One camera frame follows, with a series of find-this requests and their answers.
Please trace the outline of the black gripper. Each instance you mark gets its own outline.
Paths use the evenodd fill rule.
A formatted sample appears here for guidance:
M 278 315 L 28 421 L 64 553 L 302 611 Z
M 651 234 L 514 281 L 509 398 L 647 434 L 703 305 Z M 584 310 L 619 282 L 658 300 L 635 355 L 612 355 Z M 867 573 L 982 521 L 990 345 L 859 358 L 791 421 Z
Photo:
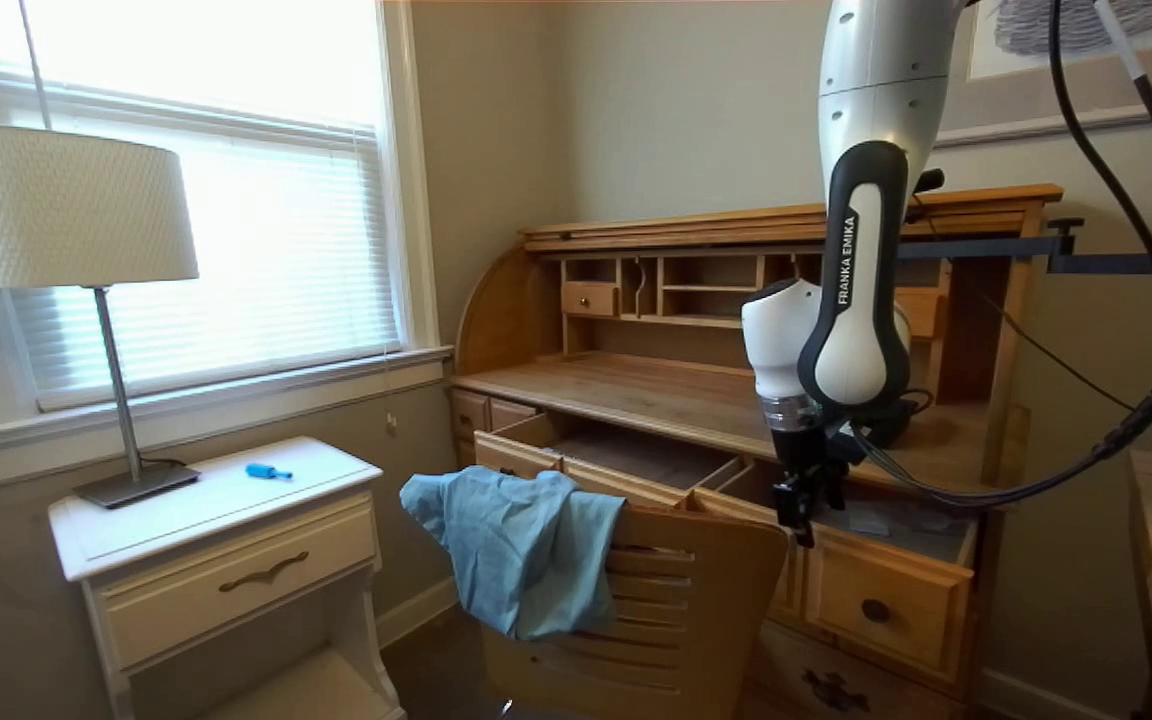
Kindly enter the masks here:
M 780 478 L 774 483 L 777 514 L 797 522 L 797 542 L 818 548 L 818 505 L 844 505 L 844 476 L 867 455 L 864 438 L 847 428 L 802 428 L 774 434 Z

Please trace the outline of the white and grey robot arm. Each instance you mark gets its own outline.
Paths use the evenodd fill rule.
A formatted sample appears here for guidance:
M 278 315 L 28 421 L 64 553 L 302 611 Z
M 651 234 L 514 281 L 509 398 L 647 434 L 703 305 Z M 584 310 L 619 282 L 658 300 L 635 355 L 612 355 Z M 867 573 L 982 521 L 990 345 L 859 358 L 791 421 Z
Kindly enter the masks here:
M 831 0 L 822 50 L 826 254 L 818 281 L 739 307 L 774 430 L 777 521 L 812 548 L 812 510 L 844 505 L 847 428 L 909 386 L 898 244 L 933 151 L 959 10 L 973 0 Z

